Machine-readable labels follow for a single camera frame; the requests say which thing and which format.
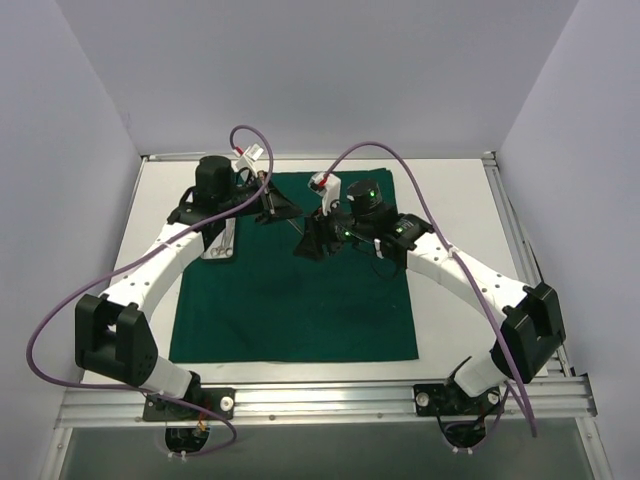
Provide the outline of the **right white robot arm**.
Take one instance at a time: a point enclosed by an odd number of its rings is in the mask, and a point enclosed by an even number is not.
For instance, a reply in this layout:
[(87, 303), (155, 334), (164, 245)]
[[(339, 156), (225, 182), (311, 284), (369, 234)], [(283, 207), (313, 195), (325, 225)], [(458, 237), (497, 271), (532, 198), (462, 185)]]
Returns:
[[(453, 411), (469, 411), (481, 394), (506, 380), (529, 383), (564, 343), (558, 294), (546, 283), (530, 286), (506, 277), (440, 239), (433, 224), (384, 201), (371, 178), (343, 191), (337, 176), (318, 172), (308, 186), (321, 205), (305, 219), (296, 256), (319, 261), (346, 244), (366, 244), (375, 257), (433, 280), (494, 321), (494, 346), (463, 360), (443, 390)], [(342, 194), (347, 210), (340, 206)]]

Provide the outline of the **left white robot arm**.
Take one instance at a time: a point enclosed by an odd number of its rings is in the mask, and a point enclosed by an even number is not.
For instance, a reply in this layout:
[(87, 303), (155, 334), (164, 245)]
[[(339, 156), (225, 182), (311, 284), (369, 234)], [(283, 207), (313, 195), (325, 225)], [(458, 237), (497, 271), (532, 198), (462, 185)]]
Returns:
[(76, 364), (166, 396), (166, 408), (179, 419), (194, 417), (202, 405), (199, 377), (160, 355), (150, 327), (154, 310), (183, 271), (210, 253), (227, 220), (252, 216), (269, 224), (302, 213), (266, 172), (249, 164), (234, 169), (223, 156), (202, 158), (194, 185), (169, 214), (145, 261), (100, 295), (85, 294), (76, 304)]

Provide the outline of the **metal instrument tray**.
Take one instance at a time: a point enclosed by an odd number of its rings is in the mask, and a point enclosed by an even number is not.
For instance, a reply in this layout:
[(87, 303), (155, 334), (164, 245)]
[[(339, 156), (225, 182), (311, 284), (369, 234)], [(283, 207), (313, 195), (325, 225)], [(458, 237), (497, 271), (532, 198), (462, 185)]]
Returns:
[(231, 260), (235, 253), (236, 219), (225, 220), (225, 227), (202, 253), (201, 258), (206, 261)]

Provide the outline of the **steel surgical scissors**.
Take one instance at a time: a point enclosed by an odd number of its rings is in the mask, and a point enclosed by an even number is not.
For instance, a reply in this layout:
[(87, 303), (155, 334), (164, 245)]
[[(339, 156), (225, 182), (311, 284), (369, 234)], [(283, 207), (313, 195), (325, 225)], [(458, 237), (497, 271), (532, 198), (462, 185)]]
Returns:
[(224, 257), (230, 257), (233, 255), (233, 243), (235, 236), (235, 219), (227, 219), (225, 224), (225, 229), (223, 231), (222, 239), (220, 245), (223, 245), (226, 248), (226, 254)]

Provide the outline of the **dark green surgical cloth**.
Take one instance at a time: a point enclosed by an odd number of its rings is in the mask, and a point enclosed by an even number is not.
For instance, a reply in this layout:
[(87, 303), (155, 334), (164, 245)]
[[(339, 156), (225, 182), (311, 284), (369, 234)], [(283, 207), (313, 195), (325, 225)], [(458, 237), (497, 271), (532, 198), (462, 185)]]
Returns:
[(388, 362), (419, 357), (407, 276), (368, 246), (315, 262), (294, 256), (286, 222), (236, 222), (229, 261), (183, 273), (175, 363)]

